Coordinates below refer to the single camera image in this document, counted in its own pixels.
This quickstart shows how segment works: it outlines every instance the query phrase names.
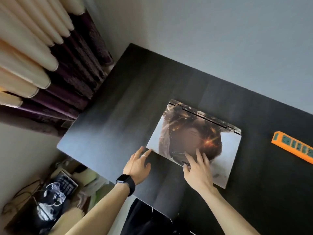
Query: purple curtain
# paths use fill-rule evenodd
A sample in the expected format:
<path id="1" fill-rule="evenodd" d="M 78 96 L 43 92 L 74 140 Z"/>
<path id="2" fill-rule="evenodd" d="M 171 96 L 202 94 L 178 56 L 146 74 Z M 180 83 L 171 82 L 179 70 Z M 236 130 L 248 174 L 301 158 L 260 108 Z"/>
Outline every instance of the purple curtain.
<path id="1" fill-rule="evenodd" d="M 19 107 L 0 105 L 0 122 L 61 137 L 105 80 L 114 61 L 95 24 L 87 11 L 70 16 L 75 29 L 50 48 L 59 62 L 55 71 L 45 70 L 51 84 Z"/>

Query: black table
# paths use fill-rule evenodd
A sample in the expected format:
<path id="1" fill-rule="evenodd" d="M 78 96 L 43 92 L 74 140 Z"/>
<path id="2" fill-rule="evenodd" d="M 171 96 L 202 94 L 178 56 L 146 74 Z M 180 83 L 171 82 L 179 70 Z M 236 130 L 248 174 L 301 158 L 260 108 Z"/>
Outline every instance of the black table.
<path id="1" fill-rule="evenodd" d="M 282 131 L 312 146 L 313 115 L 134 44 L 58 148 L 115 182 L 171 99 L 242 130 L 227 187 L 219 191 L 252 226 L 262 235 L 313 234 L 313 165 L 271 143 Z M 196 234 L 223 234 L 182 167 L 155 153 L 147 161 L 152 170 L 136 197 L 168 217 L 179 214 Z"/>

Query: cream and purple curtain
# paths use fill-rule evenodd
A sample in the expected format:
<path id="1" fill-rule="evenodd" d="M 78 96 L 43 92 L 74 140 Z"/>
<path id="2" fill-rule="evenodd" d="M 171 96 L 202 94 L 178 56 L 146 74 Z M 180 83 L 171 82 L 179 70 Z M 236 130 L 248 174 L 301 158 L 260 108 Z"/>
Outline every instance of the cream and purple curtain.
<path id="1" fill-rule="evenodd" d="M 0 0 L 0 122 L 62 136 L 114 66 L 81 0 Z"/>

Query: wall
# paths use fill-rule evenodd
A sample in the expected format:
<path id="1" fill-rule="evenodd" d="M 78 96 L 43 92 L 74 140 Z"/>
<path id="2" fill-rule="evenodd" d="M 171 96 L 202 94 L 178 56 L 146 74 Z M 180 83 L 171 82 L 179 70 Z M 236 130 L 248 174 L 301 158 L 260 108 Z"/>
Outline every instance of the wall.
<path id="1" fill-rule="evenodd" d="M 132 42 L 313 113 L 313 0 L 85 0 L 117 60 Z"/>
<path id="2" fill-rule="evenodd" d="M 0 123 L 0 208 L 56 159 L 60 138 Z"/>

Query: smartwatch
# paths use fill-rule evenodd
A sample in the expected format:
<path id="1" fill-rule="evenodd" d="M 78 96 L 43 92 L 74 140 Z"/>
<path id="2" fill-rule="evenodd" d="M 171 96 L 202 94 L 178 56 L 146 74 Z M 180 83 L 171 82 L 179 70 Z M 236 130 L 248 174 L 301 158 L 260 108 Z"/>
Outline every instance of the smartwatch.
<path id="1" fill-rule="evenodd" d="M 128 184 L 129 189 L 130 189 L 128 196 L 131 196 L 135 191 L 136 185 L 130 175 L 126 175 L 126 174 L 121 175 L 119 178 L 117 178 L 116 183 Z"/>

